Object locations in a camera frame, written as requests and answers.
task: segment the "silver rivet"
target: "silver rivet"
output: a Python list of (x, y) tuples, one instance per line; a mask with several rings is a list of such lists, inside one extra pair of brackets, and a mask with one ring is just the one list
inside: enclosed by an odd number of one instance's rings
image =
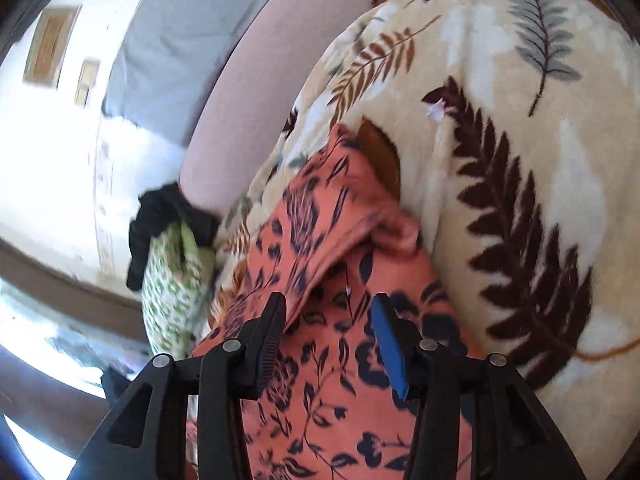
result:
[(222, 349), (225, 352), (236, 352), (240, 349), (242, 343), (238, 341), (238, 339), (227, 339), (222, 343)]
[(163, 355), (157, 355), (156, 357), (154, 357), (154, 360), (152, 361), (152, 363), (156, 368), (164, 368), (169, 364), (170, 361), (171, 359), (169, 359), (169, 356), (163, 354)]
[(422, 348), (427, 352), (433, 352), (435, 349), (438, 348), (438, 342), (426, 337), (425, 339), (422, 339), (420, 341), (420, 348)]
[(502, 354), (491, 354), (489, 355), (489, 362), (494, 366), (504, 366), (507, 364), (507, 358)]

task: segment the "red floral fabric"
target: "red floral fabric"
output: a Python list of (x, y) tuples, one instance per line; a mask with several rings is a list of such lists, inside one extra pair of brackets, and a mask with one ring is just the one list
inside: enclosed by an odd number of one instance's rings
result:
[[(249, 255), (236, 302), (194, 355), (237, 335), (274, 291), (287, 300), (286, 334), (270, 386), (243, 404), (254, 480), (400, 480), (417, 406), (390, 387), (371, 298), (388, 294), (424, 336), (484, 356), (454, 320), (418, 222), (377, 182), (341, 125), (284, 192)], [(464, 402), (459, 479), (470, 472), (471, 416)]]

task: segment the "gray sheet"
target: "gray sheet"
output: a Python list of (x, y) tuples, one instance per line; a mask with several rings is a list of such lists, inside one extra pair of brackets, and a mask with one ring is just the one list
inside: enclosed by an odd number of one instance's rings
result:
[(267, 1), (141, 0), (103, 114), (187, 146), (226, 60)]

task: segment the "blue gripper pad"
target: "blue gripper pad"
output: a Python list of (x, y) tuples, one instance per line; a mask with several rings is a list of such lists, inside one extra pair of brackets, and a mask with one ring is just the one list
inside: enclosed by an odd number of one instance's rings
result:
[(378, 340), (378, 347), (382, 354), (386, 374), (391, 382), (391, 387), (398, 393), (402, 400), (406, 400), (409, 394), (409, 381), (404, 368), (404, 354), (398, 340), (394, 335), (392, 323), (398, 321), (391, 300), (386, 294), (377, 294), (371, 301), (371, 324), (373, 332)]

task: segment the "green patterned garment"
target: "green patterned garment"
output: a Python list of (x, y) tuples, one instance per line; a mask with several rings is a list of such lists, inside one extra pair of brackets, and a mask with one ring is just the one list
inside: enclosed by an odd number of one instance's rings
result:
[(154, 354), (187, 358), (194, 331), (207, 315), (214, 252), (199, 248), (185, 223), (176, 222), (151, 240), (142, 284), (142, 314)]

